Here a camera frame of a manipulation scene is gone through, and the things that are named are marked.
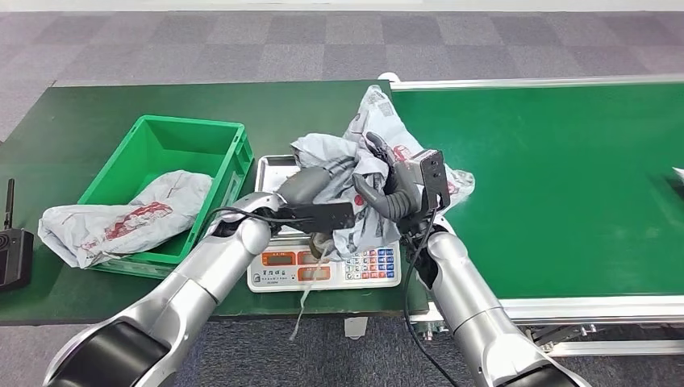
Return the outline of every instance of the table leg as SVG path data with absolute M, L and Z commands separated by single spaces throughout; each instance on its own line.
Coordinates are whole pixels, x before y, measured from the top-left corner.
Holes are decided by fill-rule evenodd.
M 365 335 L 365 327 L 368 325 L 367 317 L 351 317 L 344 319 L 344 336 L 352 340 L 358 340 Z

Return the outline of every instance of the green table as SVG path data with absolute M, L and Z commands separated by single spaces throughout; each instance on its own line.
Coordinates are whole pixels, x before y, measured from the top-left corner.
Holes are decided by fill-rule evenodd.
M 0 150 L 0 181 L 16 178 L 15 226 L 30 231 L 46 208 L 75 203 L 135 120 L 143 114 L 243 123 L 256 158 L 289 153 L 309 132 L 341 134 L 363 93 L 377 81 L 232 85 L 151 85 L 48 89 Z M 387 93 L 389 84 L 382 82 Z M 242 194 L 254 187 L 252 165 Z M 31 284 L 0 294 L 0 323 L 94 322 L 108 318 L 159 281 L 69 268 L 35 244 Z M 299 312 L 301 292 L 252 293 L 242 278 L 217 316 Z M 401 288 L 313 292 L 307 313 L 398 315 Z M 411 284 L 411 309 L 427 297 Z
M 242 122 L 260 157 L 309 131 L 343 132 L 370 83 L 49 89 L 2 146 L 0 179 L 17 178 L 15 218 L 34 231 L 45 208 L 77 200 L 142 114 Z M 391 87 L 418 140 L 474 173 L 473 196 L 447 218 L 515 321 L 684 321 L 684 185 L 671 171 L 684 166 L 683 80 Z M 252 184 L 253 171 L 244 192 Z M 66 268 L 38 243 L 34 273 L 26 289 L 0 294 L 0 322 L 99 320 L 157 283 Z M 254 294 L 242 280 L 216 312 L 293 314 L 299 295 Z M 428 308 L 417 284 L 411 303 Z M 307 300 L 316 314 L 400 307 L 398 289 Z

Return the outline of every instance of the stainless steel tray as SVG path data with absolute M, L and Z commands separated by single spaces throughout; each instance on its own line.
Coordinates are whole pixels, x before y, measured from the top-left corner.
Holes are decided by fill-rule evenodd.
M 263 156 L 256 167 L 255 191 L 275 192 L 290 176 L 299 172 L 292 155 Z M 271 240 L 308 239 L 309 235 L 292 227 L 285 226 Z

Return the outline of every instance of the digital scale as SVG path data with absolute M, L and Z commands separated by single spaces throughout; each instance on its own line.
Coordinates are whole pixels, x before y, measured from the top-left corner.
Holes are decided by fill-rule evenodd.
M 264 156 L 256 168 L 256 191 L 274 192 L 299 171 L 294 157 Z M 283 227 L 268 248 L 247 269 L 247 284 L 255 293 L 385 288 L 399 285 L 399 242 L 356 254 L 346 261 L 319 261 L 311 255 L 309 234 Z

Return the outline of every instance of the scale keypad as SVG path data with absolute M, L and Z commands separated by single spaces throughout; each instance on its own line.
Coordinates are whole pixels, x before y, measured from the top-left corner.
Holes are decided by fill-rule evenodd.
M 360 254 L 355 254 L 345 262 L 346 279 L 367 280 L 394 278 L 394 249 L 376 248 Z

